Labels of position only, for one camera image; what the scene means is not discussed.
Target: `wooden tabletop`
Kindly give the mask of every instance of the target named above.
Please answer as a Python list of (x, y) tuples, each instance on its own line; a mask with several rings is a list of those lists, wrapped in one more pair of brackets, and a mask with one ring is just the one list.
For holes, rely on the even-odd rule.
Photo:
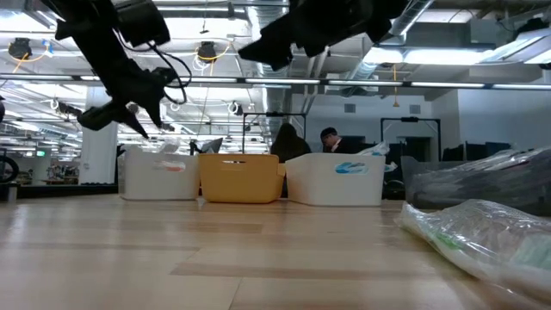
[(130, 202), (115, 195), (19, 201), (0, 206), (0, 305), (519, 308), (398, 228), (400, 206)]

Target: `blue logo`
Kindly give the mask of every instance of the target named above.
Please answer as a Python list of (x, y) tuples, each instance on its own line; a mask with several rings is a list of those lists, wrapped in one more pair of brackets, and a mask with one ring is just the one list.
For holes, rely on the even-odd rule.
[(342, 163), (335, 166), (338, 174), (367, 174), (368, 167), (364, 163)]

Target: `woman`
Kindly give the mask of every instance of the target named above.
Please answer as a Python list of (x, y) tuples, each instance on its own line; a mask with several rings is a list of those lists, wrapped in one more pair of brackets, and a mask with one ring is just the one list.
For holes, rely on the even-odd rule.
[(279, 128), (275, 142), (269, 152), (279, 157), (279, 162), (285, 163), (289, 159), (298, 158), (304, 154), (311, 153), (310, 146), (296, 134), (293, 125), (284, 123)]

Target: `yellow plastic bin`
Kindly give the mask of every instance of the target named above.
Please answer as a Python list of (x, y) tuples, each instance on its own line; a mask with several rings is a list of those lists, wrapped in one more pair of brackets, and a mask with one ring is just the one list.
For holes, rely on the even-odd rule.
[(282, 195), (285, 166), (276, 155), (201, 154), (199, 171), (209, 202), (269, 203)]

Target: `computer monitor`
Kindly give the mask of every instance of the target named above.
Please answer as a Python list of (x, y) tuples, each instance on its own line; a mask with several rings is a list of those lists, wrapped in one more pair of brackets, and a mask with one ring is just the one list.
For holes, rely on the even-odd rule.
[(208, 143), (205, 143), (201, 147), (201, 154), (220, 152), (220, 148), (222, 147), (222, 142), (223, 141), (224, 141), (224, 138), (220, 138), (220, 139), (216, 139), (216, 140), (210, 141)]

